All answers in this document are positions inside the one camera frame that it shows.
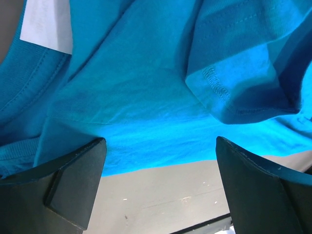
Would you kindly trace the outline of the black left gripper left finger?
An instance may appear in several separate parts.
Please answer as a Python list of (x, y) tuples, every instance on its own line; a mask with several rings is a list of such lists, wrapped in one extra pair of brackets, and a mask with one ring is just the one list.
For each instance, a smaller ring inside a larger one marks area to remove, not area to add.
[(0, 180), (2, 234), (81, 234), (87, 230), (106, 157), (106, 141)]

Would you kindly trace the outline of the blue t shirt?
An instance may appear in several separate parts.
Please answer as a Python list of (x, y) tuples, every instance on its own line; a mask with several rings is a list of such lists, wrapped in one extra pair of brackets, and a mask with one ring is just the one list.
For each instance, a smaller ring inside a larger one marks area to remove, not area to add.
[(96, 138), (104, 176), (312, 148), (309, 0), (3, 0), (0, 176)]

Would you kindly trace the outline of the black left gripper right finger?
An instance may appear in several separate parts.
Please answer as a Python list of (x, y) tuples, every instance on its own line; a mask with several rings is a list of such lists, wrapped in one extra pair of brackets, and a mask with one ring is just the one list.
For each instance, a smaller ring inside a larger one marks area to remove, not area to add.
[(310, 234), (312, 176), (255, 155), (224, 137), (216, 158), (237, 234)]

